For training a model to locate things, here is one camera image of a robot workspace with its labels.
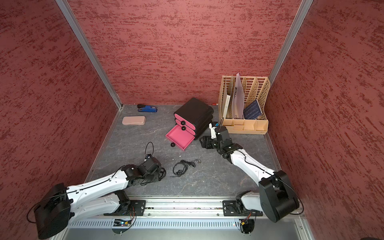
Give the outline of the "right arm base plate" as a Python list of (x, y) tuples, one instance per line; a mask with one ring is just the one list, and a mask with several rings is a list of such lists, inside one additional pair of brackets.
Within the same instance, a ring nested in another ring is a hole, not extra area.
[(247, 210), (240, 200), (223, 201), (223, 212), (225, 217), (262, 217), (263, 213), (256, 210)]

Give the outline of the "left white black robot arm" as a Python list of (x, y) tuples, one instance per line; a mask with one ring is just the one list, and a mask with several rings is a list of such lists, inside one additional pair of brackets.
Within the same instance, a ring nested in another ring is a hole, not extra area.
[(49, 239), (68, 225), (94, 216), (117, 216), (118, 226), (133, 225), (142, 216), (145, 201), (132, 201), (125, 189), (161, 181), (167, 172), (151, 154), (138, 166), (124, 165), (116, 172), (97, 180), (65, 186), (54, 185), (30, 211), (40, 240)]

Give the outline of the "black braided earphones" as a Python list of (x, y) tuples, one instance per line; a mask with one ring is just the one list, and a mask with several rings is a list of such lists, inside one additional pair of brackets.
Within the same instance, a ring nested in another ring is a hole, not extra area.
[(183, 164), (184, 166), (195, 168), (197, 164), (201, 163), (201, 160), (200, 159), (195, 159), (193, 161), (181, 160), (180, 163)]

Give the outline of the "black pink drawer cabinet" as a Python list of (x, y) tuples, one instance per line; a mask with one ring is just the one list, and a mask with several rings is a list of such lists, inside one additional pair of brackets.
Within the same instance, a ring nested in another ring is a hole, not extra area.
[(195, 140), (197, 140), (212, 122), (214, 109), (197, 98), (191, 98), (174, 114), (180, 115), (196, 127)]

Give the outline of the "pink bottom drawer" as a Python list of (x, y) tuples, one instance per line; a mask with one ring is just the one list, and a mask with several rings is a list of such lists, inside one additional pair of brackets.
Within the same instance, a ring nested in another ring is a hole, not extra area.
[(175, 125), (167, 134), (166, 138), (174, 143), (175, 146), (185, 151), (186, 148), (194, 141), (195, 136), (188, 131), (182, 130), (182, 127)]

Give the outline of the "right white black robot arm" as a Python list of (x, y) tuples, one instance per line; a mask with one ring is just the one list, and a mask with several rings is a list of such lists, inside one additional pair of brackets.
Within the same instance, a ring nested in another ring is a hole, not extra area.
[(246, 173), (258, 186), (259, 192), (246, 192), (236, 197), (232, 207), (226, 209), (239, 215), (264, 214), (276, 223), (287, 215), (301, 215), (304, 205), (292, 187), (288, 175), (272, 170), (234, 143), (228, 131), (213, 131), (199, 139), (202, 148), (215, 149), (221, 157)]

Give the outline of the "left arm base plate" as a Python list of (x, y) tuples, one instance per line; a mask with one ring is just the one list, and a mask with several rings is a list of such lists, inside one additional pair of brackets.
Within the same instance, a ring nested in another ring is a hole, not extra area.
[(125, 202), (119, 202), (119, 206), (116, 211), (109, 214), (104, 214), (104, 216), (143, 216), (144, 210), (146, 207), (145, 200), (128, 200)]

